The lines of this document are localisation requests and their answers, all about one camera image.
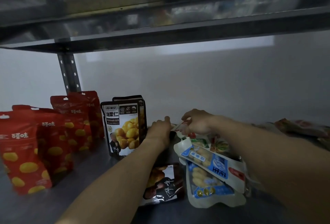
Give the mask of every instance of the person's left arm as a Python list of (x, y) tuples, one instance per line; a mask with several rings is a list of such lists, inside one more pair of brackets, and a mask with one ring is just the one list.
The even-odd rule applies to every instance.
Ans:
[(89, 185), (56, 224), (130, 223), (170, 130), (169, 117), (154, 122), (142, 144)]

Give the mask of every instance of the red bag with yellow nuts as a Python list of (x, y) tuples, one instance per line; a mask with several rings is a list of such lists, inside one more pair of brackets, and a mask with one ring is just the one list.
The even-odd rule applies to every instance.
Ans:
[(69, 96), (77, 96), (77, 95), (78, 95), (77, 98), (80, 98), (82, 101), (87, 100), (86, 105), (88, 107), (89, 125), (92, 131), (92, 137), (104, 138), (101, 106), (97, 92), (91, 90), (91, 91), (69, 93)]
[(0, 112), (0, 155), (18, 194), (51, 188), (48, 171), (38, 156), (37, 125), (31, 110)]
[(50, 175), (73, 169), (71, 148), (66, 137), (64, 115), (54, 109), (13, 105), (13, 110), (28, 109), (37, 124), (38, 156)]
[(64, 126), (72, 151), (88, 150), (93, 142), (87, 99), (77, 96), (51, 96), (53, 109), (64, 116)]

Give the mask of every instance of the man in black clothing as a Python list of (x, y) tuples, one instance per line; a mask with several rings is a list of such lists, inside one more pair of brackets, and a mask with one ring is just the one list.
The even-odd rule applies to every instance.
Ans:
[(115, 133), (111, 133), (110, 138), (111, 138), (110, 147), (113, 153), (119, 155), (119, 152), (122, 150), (122, 148), (120, 147), (119, 142), (117, 141)]
[(165, 177), (156, 182), (155, 185), (147, 188), (143, 194), (143, 198), (148, 200), (156, 197), (159, 200), (167, 201), (175, 196), (174, 179)]

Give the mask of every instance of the white wall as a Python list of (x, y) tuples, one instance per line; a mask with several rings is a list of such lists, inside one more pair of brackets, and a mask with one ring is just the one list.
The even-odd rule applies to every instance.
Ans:
[(192, 108), (249, 122), (330, 124), (330, 31), (76, 55), (100, 101), (141, 94), (149, 123)]
[(56, 54), (0, 49), (0, 111), (14, 104), (51, 108), (52, 95), (66, 95)]

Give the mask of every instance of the person's right arm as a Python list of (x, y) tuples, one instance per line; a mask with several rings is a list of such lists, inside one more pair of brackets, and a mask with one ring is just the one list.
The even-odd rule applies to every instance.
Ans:
[(300, 138), (193, 109), (186, 133), (220, 134), (265, 189), (296, 214), (330, 223), (330, 153)]

